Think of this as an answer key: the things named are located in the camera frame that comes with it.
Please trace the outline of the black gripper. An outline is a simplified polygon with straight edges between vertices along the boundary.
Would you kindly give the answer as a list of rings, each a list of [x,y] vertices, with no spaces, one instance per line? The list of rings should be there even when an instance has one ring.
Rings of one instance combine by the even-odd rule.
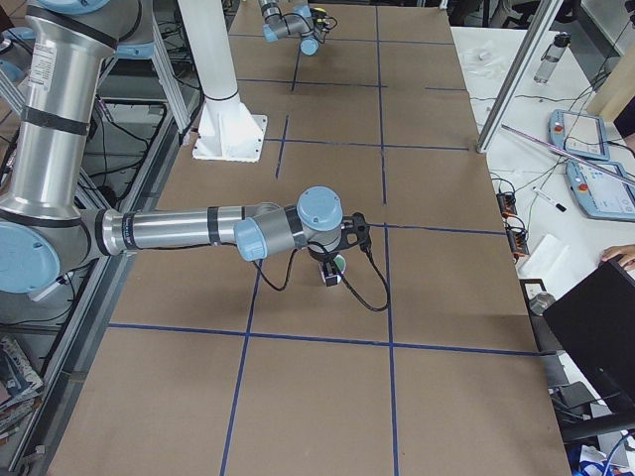
[[[338,250],[328,250],[319,242],[309,242],[308,251],[312,258],[320,262],[320,275],[322,281],[327,287],[337,286],[333,275],[331,263],[335,257],[339,254]]]

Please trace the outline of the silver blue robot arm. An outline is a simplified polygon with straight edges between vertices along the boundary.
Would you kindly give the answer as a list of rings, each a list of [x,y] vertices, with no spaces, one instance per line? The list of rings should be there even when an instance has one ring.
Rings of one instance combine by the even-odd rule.
[[[262,33],[269,43],[298,36],[300,50],[306,56],[314,55],[319,48],[313,14],[307,2],[296,5],[283,14],[277,1],[259,1],[263,18]]]
[[[101,256],[233,246],[248,262],[308,249],[326,270],[343,244],[339,196],[313,186],[294,204],[128,211],[149,138],[119,127],[97,95],[119,60],[150,60],[181,132],[181,86],[149,1],[32,1],[26,101],[10,177],[1,190],[1,289],[27,294]]]

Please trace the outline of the person's hand on mouse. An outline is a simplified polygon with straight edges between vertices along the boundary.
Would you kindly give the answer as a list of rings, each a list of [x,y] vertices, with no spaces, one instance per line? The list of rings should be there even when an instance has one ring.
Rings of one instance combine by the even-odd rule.
[[[600,261],[607,262],[611,259],[616,259],[625,271],[633,271],[635,269],[635,245],[618,245],[606,248]]]

